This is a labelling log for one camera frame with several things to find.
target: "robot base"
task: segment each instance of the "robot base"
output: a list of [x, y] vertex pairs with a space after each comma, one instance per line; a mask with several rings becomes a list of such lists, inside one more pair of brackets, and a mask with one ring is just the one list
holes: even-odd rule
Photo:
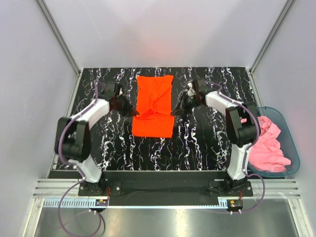
[[223, 188], [223, 181], [209, 181], [208, 190], [211, 197], [240, 197], [240, 192], [244, 197], [252, 197], [252, 187], [250, 181], [234, 189]]
[[107, 196], [106, 188], [110, 188], [111, 196], [121, 195], [121, 181], [113, 180], [108, 182], [105, 174], [102, 173], [98, 183], [83, 182], [80, 184], [78, 196]]

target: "folded cloth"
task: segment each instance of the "folded cloth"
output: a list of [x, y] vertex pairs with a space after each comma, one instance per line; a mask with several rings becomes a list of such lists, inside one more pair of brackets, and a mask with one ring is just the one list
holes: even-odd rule
[[249, 162], [256, 169], [269, 172], [283, 172], [285, 165], [290, 165], [291, 160], [283, 155], [277, 137], [281, 130], [265, 116], [258, 117], [261, 135], [258, 142], [251, 148]]
[[132, 134], [137, 137], [171, 138], [174, 116], [171, 116], [173, 76], [137, 77], [138, 98]]

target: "pink cloth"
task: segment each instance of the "pink cloth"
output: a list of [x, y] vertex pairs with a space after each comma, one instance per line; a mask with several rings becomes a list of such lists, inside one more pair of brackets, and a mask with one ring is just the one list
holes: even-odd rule
[[256, 169], [269, 172], [283, 172], [285, 165], [291, 160], [285, 158], [281, 151], [277, 137], [281, 130], [265, 116], [258, 117], [261, 135], [258, 142], [252, 147], [249, 162]]

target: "metal bar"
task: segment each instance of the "metal bar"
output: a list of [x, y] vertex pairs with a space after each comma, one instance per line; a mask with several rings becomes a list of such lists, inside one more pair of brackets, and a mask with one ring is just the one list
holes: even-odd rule
[[254, 75], [250, 72], [249, 69], [246, 69], [246, 71], [248, 73], [248, 77], [249, 77], [250, 83], [252, 85], [252, 90], [253, 90], [253, 94], [254, 94], [255, 99], [256, 99], [257, 106], [263, 107], [264, 104], [263, 104], [263, 100], [262, 100], [262, 97], [261, 97], [261, 94], [260, 94], [260, 91], [259, 91], [259, 88], [258, 88], [257, 81], [256, 81]]
[[19, 236], [23, 236], [23, 237], [25, 236], [25, 233], [26, 233], [28, 226], [29, 226], [29, 223], [30, 223], [31, 215], [32, 215], [36, 200], [37, 200], [36, 198], [31, 199], [31, 202], [30, 202], [29, 207], [28, 207], [28, 211], [26, 212], [27, 216], [26, 216], [25, 220], [23, 221], [24, 229]]
[[[63, 199], [60, 207], [61, 208], [104, 208], [108, 207], [108, 198], [102, 198], [102, 205], [97, 205], [96, 198], [65, 198]], [[44, 207], [57, 208], [60, 202], [60, 198], [45, 198]]]
[[35, 232], [40, 220], [41, 210], [43, 208], [44, 199], [37, 198], [34, 201], [32, 212], [30, 213], [26, 228], [23, 233], [23, 237], [33, 237], [35, 236]]
[[268, 38], [266, 39], [265, 43], [263, 44], [257, 58], [255, 59], [253, 65], [250, 68], [251, 73], [254, 73], [255, 70], [257, 69], [262, 57], [264, 56], [264, 54], [266, 53], [267, 49], [269, 48], [272, 40], [274, 39], [274, 37], [276, 36], [277, 32], [280, 29], [280, 26], [282, 25], [282, 23], [284, 22], [286, 16], [288, 15], [288, 13], [290, 12], [290, 9], [292, 8], [292, 6], [294, 5], [296, 0], [287, 0], [280, 15], [278, 16], [275, 24], [273, 25]]
[[227, 206], [205, 205], [205, 206], [109, 206], [108, 209], [227, 209]]
[[[74, 183], [76, 179], [39, 179], [34, 191], [35, 198], [59, 198]], [[250, 180], [253, 188], [253, 197], [244, 197], [245, 199], [257, 199], [262, 195], [263, 186], [261, 180]], [[298, 199], [300, 193], [294, 179], [268, 179], [265, 180], [266, 194], [265, 199]], [[68, 197], [87, 198], [78, 196], [79, 187], [74, 187], [69, 192]], [[232, 197], [221, 197], [221, 199], [231, 199]]]
[[50, 27], [50, 29], [52, 30], [53, 34], [55, 35], [60, 47], [62, 48], [65, 56], [67, 57], [71, 67], [73, 68], [74, 72], [76, 73], [76, 75], [78, 76], [79, 73], [80, 73], [80, 68], [79, 66], [77, 65], [76, 61], [74, 60], [74, 57], [72, 56], [71, 52], [69, 51], [62, 35], [60, 34], [58, 28], [57, 28], [57, 25], [47, 7], [47, 5], [45, 4], [44, 0], [35, 0], [38, 5], [39, 5], [39, 8], [40, 10], [42, 11], [45, 19], [47, 20], [47, 23]]
[[313, 237], [313, 231], [307, 219], [302, 200], [289, 200], [292, 216], [300, 237]]

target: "black mounting plate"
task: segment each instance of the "black mounting plate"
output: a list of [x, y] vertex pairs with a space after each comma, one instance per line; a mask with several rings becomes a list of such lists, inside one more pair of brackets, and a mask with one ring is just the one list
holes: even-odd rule
[[211, 197], [239, 197], [240, 192], [242, 191], [242, 195], [244, 197], [252, 197], [252, 187], [251, 182], [247, 181], [245, 186], [242, 186], [241, 188], [232, 189], [231, 191], [221, 191], [218, 190], [218, 187], [220, 186], [220, 183], [223, 182], [222, 180], [214, 180], [208, 182], [208, 190], [209, 195]]
[[[96, 184], [87, 183], [87, 182], [86, 184], [88, 184], [88, 186], [82, 183], [80, 184], [78, 196], [98, 197], [98, 196], [108, 195], [106, 189], [101, 193], [98, 191], [97, 188], [94, 187]], [[120, 180], [107, 181], [106, 187], [110, 188], [110, 191], [111, 191], [110, 195], [112, 197], [118, 197], [121, 195], [122, 182]]]

